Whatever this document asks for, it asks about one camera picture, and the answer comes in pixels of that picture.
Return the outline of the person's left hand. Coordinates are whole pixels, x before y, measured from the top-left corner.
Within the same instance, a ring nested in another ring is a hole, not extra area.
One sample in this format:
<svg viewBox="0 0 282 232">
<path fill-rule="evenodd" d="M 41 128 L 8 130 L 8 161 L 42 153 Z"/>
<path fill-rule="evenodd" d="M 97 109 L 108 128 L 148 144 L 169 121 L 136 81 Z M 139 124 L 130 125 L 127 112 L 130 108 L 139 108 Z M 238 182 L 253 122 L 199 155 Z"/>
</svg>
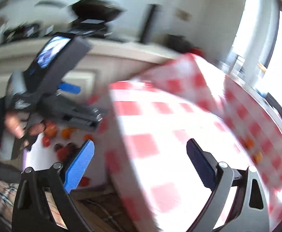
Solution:
<svg viewBox="0 0 282 232">
<path fill-rule="evenodd" d="M 1 148 L 12 147 L 14 139 L 21 139 L 22 146 L 27 150 L 31 150 L 33 143 L 36 142 L 37 137 L 44 132 L 45 124 L 36 123 L 30 129 L 24 130 L 21 120 L 17 114 L 7 112 L 4 119 L 4 131 L 1 141 Z"/>
</svg>

